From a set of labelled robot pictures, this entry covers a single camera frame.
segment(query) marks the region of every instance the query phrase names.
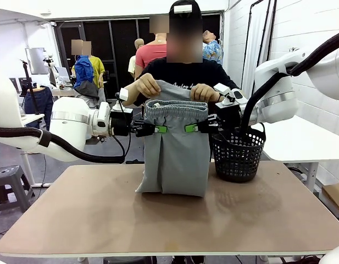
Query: black t-shirt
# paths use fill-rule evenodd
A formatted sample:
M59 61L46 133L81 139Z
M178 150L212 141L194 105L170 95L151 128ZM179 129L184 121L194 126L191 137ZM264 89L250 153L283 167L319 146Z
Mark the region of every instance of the black t-shirt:
M229 86L230 89L238 88L223 67L214 60L203 59L202 63L190 64L167 63L165 57L150 62L140 77L145 73L150 73L155 80L162 80L189 90L197 84L214 87L218 83ZM139 94L134 104L139 106L146 100L148 99L143 94Z

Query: ceiling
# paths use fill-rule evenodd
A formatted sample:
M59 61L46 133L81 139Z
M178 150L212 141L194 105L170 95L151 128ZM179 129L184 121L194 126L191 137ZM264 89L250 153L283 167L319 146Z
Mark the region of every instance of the ceiling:
M19 21L33 21L41 20L41 18L33 15L27 15L17 12L12 12L4 9L0 9L0 25L5 23L14 22L16 19Z

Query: laundry basket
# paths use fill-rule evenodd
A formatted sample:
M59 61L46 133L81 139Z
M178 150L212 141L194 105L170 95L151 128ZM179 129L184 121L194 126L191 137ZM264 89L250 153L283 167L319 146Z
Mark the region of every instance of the laundry basket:
M245 183L257 172L263 146L263 131L248 128L244 135L238 130L222 131L212 136L215 170L219 178L228 182Z

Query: red t-shirt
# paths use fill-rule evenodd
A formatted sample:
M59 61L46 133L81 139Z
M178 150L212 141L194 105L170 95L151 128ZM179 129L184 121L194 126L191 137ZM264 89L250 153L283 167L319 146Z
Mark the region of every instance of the red t-shirt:
M154 59L167 56L167 44L145 45L136 52L136 65L146 68Z

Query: yellow shirt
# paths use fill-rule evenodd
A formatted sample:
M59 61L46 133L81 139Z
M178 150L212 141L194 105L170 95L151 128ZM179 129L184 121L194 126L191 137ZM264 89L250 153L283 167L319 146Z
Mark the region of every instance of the yellow shirt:
M104 73L104 66L101 60L95 56L91 56L88 58L92 64L93 68L93 82L96 84L97 88L101 88L98 82L99 75L101 73Z

